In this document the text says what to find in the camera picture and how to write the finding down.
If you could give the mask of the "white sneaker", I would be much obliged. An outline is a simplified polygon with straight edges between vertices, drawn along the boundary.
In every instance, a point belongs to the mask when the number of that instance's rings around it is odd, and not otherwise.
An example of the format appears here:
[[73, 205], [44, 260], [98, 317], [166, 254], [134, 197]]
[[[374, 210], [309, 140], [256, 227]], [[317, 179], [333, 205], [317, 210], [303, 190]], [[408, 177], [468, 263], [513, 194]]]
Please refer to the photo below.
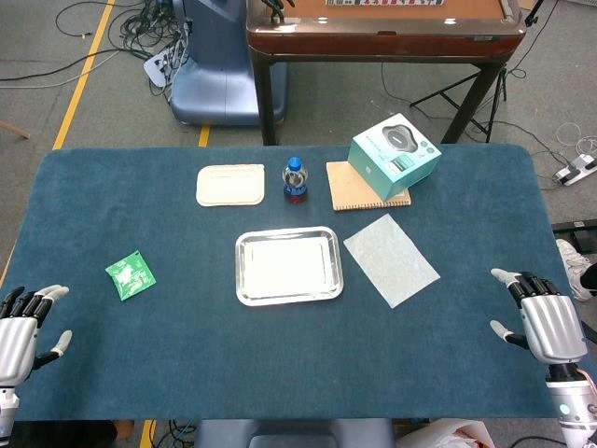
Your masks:
[[578, 301], [597, 297], [597, 262], [592, 263], [563, 239], [556, 240], [568, 281]]

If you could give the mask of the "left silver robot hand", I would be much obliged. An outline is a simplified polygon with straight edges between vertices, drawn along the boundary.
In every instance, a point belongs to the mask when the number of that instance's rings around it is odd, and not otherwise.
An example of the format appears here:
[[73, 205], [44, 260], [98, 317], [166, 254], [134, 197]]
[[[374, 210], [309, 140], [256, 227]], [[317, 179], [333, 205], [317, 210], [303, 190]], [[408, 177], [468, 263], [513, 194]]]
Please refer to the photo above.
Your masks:
[[69, 287], [52, 285], [25, 292], [16, 287], [0, 301], [0, 388], [15, 388], [66, 352], [73, 336], [68, 329], [47, 352], [37, 354], [38, 333], [52, 306]]

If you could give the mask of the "blue cap plastic bottle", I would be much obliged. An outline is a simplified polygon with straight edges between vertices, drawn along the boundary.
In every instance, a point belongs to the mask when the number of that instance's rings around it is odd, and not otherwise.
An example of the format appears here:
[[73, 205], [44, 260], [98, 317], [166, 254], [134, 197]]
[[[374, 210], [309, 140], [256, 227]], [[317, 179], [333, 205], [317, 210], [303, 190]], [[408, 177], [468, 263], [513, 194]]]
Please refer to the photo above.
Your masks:
[[301, 157], [294, 156], [288, 159], [282, 173], [284, 181], [284, 194], [291, 203], [301, 203], [307, 199], [308, 171]]

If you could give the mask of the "translucent white sheet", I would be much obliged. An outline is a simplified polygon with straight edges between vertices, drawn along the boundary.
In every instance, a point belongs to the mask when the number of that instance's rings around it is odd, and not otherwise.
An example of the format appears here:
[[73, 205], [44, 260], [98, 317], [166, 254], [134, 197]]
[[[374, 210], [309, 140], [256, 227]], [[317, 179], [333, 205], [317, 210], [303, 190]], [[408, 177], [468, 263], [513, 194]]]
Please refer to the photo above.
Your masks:
[[440, 278], [389, 214], [378, 218], [343, 243], [392, 309]]

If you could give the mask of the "white plastic bag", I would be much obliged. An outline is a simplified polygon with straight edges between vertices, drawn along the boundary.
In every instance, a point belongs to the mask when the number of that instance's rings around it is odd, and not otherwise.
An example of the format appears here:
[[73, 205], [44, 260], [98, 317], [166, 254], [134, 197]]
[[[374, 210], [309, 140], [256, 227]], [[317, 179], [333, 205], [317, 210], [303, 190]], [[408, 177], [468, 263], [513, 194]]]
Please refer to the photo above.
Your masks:
[[396, 448], [495, 448], [495, 444], [483, 422], [443, 418], [398, 439]]

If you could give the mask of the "white power strip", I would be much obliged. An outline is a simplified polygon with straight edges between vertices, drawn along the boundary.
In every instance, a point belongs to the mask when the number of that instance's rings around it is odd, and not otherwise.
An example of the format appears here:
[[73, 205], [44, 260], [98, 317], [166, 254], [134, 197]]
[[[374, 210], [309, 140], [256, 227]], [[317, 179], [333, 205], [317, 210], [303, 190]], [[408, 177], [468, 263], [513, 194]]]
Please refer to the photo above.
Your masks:
[[580, 154], [558, 171], [555, 179], [563, 186], [572, 186], [594, 173], [597, 173], [597, 160], [588, 154]]

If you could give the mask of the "cream rectangular lid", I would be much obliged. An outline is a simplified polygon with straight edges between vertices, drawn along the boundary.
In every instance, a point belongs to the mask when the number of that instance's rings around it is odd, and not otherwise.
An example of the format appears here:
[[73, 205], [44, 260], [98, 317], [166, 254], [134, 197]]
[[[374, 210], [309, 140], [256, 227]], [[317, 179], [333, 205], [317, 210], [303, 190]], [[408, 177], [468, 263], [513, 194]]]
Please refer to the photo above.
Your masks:
[[201, 206], [257, 205], [264, 197], [263, 164], [208, 165], [198, 172], [196, 201]]

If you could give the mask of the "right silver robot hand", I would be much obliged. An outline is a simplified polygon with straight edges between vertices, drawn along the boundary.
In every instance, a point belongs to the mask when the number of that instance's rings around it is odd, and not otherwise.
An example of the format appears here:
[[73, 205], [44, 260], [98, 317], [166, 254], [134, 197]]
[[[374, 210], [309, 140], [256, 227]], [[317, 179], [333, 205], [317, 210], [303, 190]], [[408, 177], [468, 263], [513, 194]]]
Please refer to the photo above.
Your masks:
[[518, 334], [493, 320], [493, 332], [506, 343], [530, 351], [537, 361], [547, 365], [548, 382], [584, 381], [586, 377], [579, 371], [578, 362], [588, 354], [588, 347], [571, 299], [549, 280], [533, 273], [493, 268], [491, 274], [514, 299], [524, 330]]

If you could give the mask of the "blue table cloth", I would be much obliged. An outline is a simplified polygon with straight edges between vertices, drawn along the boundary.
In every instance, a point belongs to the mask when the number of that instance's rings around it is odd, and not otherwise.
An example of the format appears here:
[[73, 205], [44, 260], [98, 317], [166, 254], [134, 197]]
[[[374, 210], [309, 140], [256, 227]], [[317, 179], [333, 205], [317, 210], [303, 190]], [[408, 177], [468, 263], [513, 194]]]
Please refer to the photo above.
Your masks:
[[[331, 301], [248, 307], [235, 288], [237, 238], [326, 226], [340, 240], [382, 210], [335, 212], [326, 162], [344, 147], [88, 148], [40, 163], [5, 289], [68, 286], [40, 331], [65, 355], [20, 387], [22, 421], [166, 418], [550, 417], [546, 370], [498, 339], [521, 329], [494, 267], [567, 289], [533, 161], [512, 145], [447, 145], [391, 211], [440, 275], [392, 309], [347, 251]], [[308, 200], [281, 172], [306, 161]], [[257, 205], [204, 207], [208, 165], [263, 164]], [[121, 301], [105, 268], [138, 250], [156, 284]]]

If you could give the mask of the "silver metal tray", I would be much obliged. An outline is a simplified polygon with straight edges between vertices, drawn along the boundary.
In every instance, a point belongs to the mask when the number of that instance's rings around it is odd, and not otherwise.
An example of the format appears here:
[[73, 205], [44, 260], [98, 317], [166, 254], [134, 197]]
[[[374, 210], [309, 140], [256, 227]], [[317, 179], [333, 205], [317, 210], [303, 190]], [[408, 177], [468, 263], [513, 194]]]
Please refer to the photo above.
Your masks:
[[235, 243], [236, 295], [249, 307], [336, 299], [340, 246], [328, 227], [249, 231]]

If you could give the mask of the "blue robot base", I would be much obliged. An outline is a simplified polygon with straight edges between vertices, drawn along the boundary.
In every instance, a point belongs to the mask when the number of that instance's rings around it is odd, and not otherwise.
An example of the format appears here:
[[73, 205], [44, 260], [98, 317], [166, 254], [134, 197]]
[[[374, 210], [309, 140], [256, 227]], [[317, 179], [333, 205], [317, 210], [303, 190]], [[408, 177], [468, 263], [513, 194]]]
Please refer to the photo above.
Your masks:
[[172, 0], [175, 41], [144, 62], [150, 85], [166, 93], [186, 124], [257, 126], [247, 0]]

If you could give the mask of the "brown mahjong table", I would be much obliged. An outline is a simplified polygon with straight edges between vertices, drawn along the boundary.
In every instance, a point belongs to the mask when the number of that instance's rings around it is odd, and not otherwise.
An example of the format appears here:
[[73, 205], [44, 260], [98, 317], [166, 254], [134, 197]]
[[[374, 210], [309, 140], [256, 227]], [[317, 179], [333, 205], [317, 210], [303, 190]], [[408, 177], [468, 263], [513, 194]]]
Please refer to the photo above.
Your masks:
[[253, 62], [262, 141], [277, 143], [270, 68], [281, 62], [460, 63], [463, 22], [501, 21], [499, 0], [445, 0], [442, 6], [329, 7], [295, 0], [285, 22], [272, 23], [260, 0], [246, 2], [246, 39]]

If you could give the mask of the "green snack packet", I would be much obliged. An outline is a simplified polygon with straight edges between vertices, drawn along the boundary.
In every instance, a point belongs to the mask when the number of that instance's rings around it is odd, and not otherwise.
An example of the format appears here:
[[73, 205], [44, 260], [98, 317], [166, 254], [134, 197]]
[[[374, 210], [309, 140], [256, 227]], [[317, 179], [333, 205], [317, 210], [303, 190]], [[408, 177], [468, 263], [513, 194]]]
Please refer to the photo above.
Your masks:
[[104, 270], [112, 279], [121, 301], [126, 301], [156, 284], [153, 273], [138, 250]]

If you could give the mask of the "background black robot hand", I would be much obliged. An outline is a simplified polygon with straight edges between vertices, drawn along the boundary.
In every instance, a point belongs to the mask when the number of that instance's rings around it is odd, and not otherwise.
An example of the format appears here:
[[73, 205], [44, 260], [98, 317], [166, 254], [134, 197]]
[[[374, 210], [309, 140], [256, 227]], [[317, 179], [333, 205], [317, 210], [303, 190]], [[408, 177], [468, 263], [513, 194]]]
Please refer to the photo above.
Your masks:
[[272, 23], [285, 22], [285, 5], [295, 7], [295, 0], [260, 0], [271, 11], [270, 19]]

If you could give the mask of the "row of mahjong tiles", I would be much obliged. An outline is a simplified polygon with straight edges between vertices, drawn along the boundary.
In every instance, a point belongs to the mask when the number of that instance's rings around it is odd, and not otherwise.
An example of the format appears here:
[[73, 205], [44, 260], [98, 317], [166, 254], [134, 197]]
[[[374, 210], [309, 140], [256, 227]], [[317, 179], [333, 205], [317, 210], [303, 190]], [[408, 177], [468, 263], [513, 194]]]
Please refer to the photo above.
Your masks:
[[442, 6], [445, 0], [325, 0], [329, 7], [414, 7]]

